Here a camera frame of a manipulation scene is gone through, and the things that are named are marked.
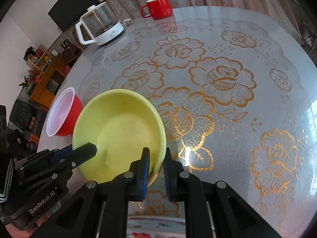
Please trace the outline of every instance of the yellow plastic bowl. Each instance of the yellow plastic bowl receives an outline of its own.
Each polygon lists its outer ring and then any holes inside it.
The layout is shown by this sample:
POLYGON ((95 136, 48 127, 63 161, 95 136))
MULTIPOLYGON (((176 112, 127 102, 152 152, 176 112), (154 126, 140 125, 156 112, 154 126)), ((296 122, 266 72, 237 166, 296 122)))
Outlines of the yellow plastic bowl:
POLYGON ((126 90, 106 91, 92 99, 80 113, 73 134, 73 149, 87 142, 97 154, 81 166, 86 181, 112 180, 139 160, 143 147, 150 149, 148 186, 161 170, 166 152, 163 122, 154 106, 140 94, 126 90))

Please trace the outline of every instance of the television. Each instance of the television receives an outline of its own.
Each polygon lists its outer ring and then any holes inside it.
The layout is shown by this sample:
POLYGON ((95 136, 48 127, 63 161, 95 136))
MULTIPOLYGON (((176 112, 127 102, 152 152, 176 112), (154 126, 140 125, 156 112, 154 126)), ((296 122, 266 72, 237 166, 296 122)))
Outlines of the television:
POLYGON ((87 12, 87 8, 99 3, 99 0, 58 0, 48 15, 65 32, 87 12))

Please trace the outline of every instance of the bowl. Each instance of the bowl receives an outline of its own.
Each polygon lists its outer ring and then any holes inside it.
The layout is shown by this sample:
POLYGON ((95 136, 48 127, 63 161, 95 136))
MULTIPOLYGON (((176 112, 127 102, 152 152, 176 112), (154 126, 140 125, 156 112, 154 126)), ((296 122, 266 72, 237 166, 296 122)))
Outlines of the bowl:
POLYGON ((148 186, 161 170, 166 152, 163 122, 155 107, 140 94, 106 91, 81 112, 73 134, 73 149, 87 142, 96 145, 96 156, 79 166, 86 181, 103 183, 128 171, 139 160, 143 147, 150 149, 148 186))
POLYGON ((81 101, 75 94, 74 88, 69 87, 64 90, 49 113, 46 125, 47 135, 65 137, 72 134, 81 111, 81 101))

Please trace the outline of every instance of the round table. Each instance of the round table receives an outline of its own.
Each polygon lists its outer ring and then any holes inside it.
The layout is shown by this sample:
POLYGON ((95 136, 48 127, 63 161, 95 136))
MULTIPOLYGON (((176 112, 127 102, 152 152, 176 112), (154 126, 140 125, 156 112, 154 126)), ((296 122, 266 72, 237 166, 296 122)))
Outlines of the round table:
MULTIPOLYGON (((269 17, 224 7, 136 19, 125 34, 80 56, 57 96, 83 105, 114 88, 134 90, 159 112, 174 159, 201 180, 227 182, 283 237, 299 237, 317 209, 317 69, 269 17)), ((72 137, 46 135, 39 150, 72 137)), ((83 179, 70 179, 74 193, 83 179)), ((162 172, 129 215, 183 217, 162 172)))

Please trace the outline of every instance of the screw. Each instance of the screw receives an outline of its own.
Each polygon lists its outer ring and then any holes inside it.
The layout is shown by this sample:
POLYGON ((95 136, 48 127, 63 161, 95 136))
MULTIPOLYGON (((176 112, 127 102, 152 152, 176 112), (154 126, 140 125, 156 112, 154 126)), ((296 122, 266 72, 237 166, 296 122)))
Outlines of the screw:
POLYGON ((95 188, 96 187, 96 182, 95 181, 89 181, 86 183, 87 188, 95 188))
POLYGON ((220 189, 224 189, 227 186, 227 184, 224 181, 219 181, 217 182, 217 186, 220 189))
POLYGON ((181 173, 180 173, 180 177, 182 177, 182 178, 188 178, 188 177, 189 177, 189 173, 188 173, 188 172, 181 172, 181 173))
POLYGON ((126 178, 131 178, 131 177, 133 177, 133 173, 132 172, 125 172, 123 174, 123 176, 126 177, 126 178))

